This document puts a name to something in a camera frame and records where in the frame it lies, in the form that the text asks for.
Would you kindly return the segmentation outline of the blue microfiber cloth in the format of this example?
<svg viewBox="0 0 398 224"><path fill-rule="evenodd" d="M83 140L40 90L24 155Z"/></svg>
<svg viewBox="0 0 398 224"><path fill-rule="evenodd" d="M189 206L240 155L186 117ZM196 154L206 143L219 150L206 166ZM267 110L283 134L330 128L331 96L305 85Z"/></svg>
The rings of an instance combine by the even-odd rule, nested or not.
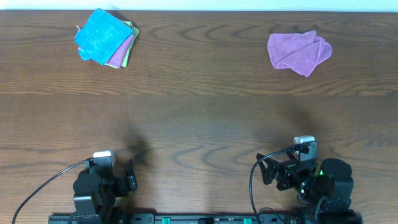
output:
<svg viewBox="0 0 398 224"><path fill-rule="evenodd" d="M130 25L97 8L75 35L82 60L119 68L134 38Z"/></svg>

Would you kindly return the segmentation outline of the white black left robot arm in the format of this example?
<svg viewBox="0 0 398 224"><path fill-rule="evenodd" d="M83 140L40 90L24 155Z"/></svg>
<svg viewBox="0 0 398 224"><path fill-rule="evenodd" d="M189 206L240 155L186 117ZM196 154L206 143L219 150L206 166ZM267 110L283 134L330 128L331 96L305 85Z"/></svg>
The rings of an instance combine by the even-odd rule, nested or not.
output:
<svg viewBox="0 0 398 224"><path fill-rule="evenodd" d="M124 174L115 177L113 160L110 157L92 158L86 169L79 173L73 183L76 211L68 223L128 223L127 215L115 207L118 197L127 197L137 189L133 161L129 160Z"/></svg>

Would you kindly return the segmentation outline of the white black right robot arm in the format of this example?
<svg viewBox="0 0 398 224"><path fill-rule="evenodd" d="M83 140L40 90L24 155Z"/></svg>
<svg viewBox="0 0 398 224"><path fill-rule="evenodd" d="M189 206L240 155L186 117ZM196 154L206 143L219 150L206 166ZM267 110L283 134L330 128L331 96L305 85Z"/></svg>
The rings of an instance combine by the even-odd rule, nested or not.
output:
<svg viewBox="0 0 398 224"><path fill-rule="evenodd" d="M278 190L295 189L297 200L304 204L290 213L256 217L261 223L331 223L358 224L360 214L350 209L354 187L352 168L340 159L325 159L317 164L315 156L288 153L289 160L279 162L262 154L256 156L263 183L277 181Z"/></svg>

